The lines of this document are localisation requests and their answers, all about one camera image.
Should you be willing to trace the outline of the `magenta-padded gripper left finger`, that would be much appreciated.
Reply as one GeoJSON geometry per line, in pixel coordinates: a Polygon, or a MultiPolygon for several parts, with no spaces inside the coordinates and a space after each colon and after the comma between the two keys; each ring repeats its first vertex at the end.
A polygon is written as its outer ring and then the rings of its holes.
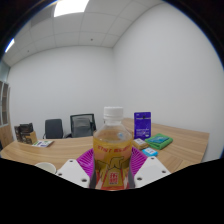
{"type": "Polygon", "coordinates": [[[56,175],[81,187],[94,188],[95,163],[93,150],[89,149],[77,159],[68,159],[56,175]]]}

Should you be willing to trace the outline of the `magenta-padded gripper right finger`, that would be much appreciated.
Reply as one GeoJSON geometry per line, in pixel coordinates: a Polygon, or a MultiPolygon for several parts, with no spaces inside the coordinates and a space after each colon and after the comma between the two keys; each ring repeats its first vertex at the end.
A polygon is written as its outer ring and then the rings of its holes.
{"type": "Polygon", "coordinates": [[[128,181],[130,188],[140,188],[170,175],[168,169],[155,157],[147,157],[139,149],[132,148],[128,181]]]}

